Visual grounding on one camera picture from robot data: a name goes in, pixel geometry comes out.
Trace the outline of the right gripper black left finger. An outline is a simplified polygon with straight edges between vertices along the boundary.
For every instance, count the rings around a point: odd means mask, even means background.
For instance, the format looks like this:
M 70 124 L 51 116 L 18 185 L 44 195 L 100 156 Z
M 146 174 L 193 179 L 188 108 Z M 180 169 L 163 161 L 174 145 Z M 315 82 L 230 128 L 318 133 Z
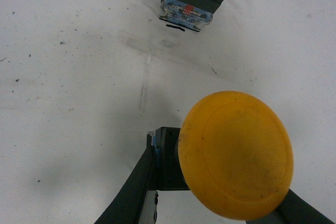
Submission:
M 158 192 L 152 183 L 154 148 L 148 146 L 96 223 L 156 223 Z

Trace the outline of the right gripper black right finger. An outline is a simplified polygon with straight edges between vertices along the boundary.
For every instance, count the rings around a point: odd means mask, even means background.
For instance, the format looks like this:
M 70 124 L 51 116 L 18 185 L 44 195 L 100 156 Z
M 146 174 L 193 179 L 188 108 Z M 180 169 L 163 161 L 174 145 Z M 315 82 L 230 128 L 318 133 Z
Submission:
M 247 224 L 334 224 L 329 218 L 301 199 L 291 189 L 282 203 L 270 214 Z

